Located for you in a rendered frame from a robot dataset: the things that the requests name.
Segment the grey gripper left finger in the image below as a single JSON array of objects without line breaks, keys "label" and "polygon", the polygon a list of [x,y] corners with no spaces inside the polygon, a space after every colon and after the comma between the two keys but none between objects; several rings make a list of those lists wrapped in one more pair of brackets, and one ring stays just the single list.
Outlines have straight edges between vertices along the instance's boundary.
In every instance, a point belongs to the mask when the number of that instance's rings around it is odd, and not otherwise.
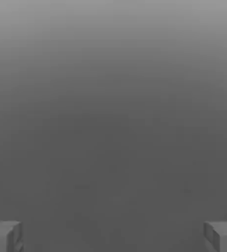
[{"label": "grey gripper left finger", "polygon": [[22,222],[0,221],[0,252],[24,252]]}]

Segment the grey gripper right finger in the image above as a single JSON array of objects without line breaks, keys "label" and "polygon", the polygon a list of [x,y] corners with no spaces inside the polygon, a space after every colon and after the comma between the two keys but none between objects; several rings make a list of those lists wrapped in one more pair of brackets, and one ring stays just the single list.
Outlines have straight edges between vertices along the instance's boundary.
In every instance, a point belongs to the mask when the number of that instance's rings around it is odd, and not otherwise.
[{"label": "grey gripper right finger", "polygon": [[203,236],[206,252],[227,252],[227,221],[206,221]]}]

